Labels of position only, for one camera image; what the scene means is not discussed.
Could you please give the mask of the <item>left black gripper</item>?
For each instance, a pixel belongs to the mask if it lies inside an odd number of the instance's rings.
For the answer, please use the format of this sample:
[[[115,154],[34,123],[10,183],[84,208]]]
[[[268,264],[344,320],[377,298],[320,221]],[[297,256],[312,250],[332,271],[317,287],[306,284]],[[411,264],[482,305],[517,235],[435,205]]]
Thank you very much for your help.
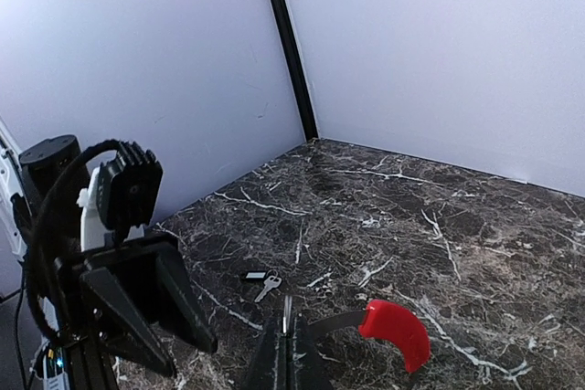
[[[53,269],[60,334],[68,339],[90,331],[100,350],[166,377],[176,375],[175,364],[150,325],[203,353],[218,349],[168,233],[56,258]]]

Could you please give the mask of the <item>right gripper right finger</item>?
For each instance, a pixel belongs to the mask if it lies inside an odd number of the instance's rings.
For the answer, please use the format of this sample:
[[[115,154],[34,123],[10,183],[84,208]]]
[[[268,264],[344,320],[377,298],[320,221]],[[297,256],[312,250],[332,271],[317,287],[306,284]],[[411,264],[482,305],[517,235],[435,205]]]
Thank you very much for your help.
[[[286,388],[332,390],[321,356],[314,345],[308,323],[301,314],[292,318],[287,333]]]

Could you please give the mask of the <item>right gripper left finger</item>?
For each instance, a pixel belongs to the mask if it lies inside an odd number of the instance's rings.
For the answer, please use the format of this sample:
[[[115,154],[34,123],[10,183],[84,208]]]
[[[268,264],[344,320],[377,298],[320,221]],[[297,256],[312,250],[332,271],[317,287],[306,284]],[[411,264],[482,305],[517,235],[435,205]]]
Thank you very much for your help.
[[[287,388],[287,337],[282,317],[272,316],[264,324],[259,344],[245,373],[242,389],[282,390]]]

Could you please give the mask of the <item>silver key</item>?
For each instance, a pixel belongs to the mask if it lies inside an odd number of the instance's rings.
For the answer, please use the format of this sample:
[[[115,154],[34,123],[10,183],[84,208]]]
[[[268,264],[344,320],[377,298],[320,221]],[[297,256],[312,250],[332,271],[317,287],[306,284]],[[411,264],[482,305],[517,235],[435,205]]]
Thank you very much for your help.
[[[282,284],[282,278],[276,272],[270,272],[263,281],[263,287],[254,299],[255,303],[263,301],[265,296],[272,290],[278,289]]]

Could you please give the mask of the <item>large keyring with red grip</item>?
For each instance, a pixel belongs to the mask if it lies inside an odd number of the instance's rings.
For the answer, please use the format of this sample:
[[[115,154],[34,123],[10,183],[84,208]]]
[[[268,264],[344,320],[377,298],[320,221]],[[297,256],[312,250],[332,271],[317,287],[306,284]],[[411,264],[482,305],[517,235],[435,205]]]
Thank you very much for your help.
[[[287,337],[293,317],[293,299],[284,299],[282,331]],[[406,371],[417,372],[431,357],[431,341],[423,323],[408,309],[386,300],[373,300],[363,310],[347,311],[308,323],[315,342],[330,332],[355,328],[365,339],[393,344],[402,355]]]

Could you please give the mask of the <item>black white key tag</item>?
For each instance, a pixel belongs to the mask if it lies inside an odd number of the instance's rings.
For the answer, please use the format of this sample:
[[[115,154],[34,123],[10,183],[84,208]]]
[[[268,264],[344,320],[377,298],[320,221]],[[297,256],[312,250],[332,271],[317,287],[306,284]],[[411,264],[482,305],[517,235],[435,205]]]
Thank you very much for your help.
[[[243,282],[258,282],[264,281],[268,275],[268,272],[265,270],[253,270],[253,271],[246,271],[240,275],[240,279]]]

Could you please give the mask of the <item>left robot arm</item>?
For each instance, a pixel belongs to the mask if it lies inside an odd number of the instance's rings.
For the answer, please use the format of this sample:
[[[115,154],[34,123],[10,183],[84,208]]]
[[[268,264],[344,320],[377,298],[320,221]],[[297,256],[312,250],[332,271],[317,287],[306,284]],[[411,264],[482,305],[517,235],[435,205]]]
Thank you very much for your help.
[[[61,135],[24,150],[2,130],[1,219],[23,270],[19,301],[42,334],[25,388],[40,379],[47,389],[114,389],[113,358],[173,377],[157,329],[217,350],[176,236],[145,231],[162,176],[135,142],[81,149]]]

